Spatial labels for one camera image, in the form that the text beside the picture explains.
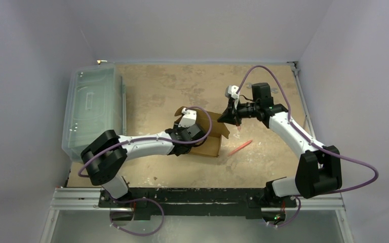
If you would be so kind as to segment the brown cardboard box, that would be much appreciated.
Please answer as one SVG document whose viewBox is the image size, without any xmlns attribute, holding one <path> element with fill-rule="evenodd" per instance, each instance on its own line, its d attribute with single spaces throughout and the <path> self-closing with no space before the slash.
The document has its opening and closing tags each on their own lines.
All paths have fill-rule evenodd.
<svg viewBox="0 0 389 243">
<path fill-rule="evenodd" d="M 211 111 L 204 112 L 199 108 L 187 109 L 186 107 L 181 106 L 175 111 L 174 114 L 174 116 L 177 117 L 177 125 L 179 125 L 181 121 L 183 121 L 184 125 L 188 124 L 189 118 L 184 118 L 184 116 L 188 115 L 189 113 L 190 115 L 188 117 L 191 120 L 193 117 L 192 113 L 196 113 L 196 124 L 201 127 L 205 133 L 209 130 L 210 127 L 209 119 L 206 113 L 208 113 L 212 121 L 212 128 L 208 137 L 206 138 L 206 141 L 198 147 L 193 147 L 189 154 L 207 157 L 219 157 L 222 139 L 228 139 L 230 135 L 230 131 L 226 125 L 217 121 L 221 114 Z"/>
</svg>

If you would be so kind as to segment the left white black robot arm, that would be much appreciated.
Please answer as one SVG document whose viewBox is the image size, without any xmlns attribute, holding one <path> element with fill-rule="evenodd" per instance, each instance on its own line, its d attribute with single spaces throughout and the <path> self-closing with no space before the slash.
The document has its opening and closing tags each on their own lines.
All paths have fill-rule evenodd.
<svg viewBox="0 0 389 243">
<path fill-rule="evenodd" d="M 151 155 L 188 154 L 201 146 L 211 129 L 204 130 L 194 124 L 188 128 L 174 126 L 160 133 L 147 136 L 117 136 L 107 130 L 81 152 L 83 162 L 79 177 L 89 178 L 92 185 L 101 186 L 118 207 L 125 207 L 131 200 L 127 182 L 118 171 L 123 163 Z"/>
</svg>

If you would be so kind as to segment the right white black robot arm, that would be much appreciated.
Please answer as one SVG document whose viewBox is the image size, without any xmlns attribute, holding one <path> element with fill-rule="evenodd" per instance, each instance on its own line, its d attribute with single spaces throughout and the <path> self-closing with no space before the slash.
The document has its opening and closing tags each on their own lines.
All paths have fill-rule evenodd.
<svg viewBox="0 0 389 243">
<path fill-rule="evenodd" d="M 276 133 L 299 159 L 294 177 L 284 177 L 266 183 L 260 203 L 278 206 L 284 198 L 302 196 L 312 198 L 342 187 L 341 162 L 335 146 L 325 146 L 302 130 L 290 111 L 282 104 L 274 104 L 270 86 L 252 86 L 252 102 L 241 103 L 237 86 L 228 86 L 226 110 L 220 123 L 240 125 L 244 118 L 256 118 Z"/>
</svg>

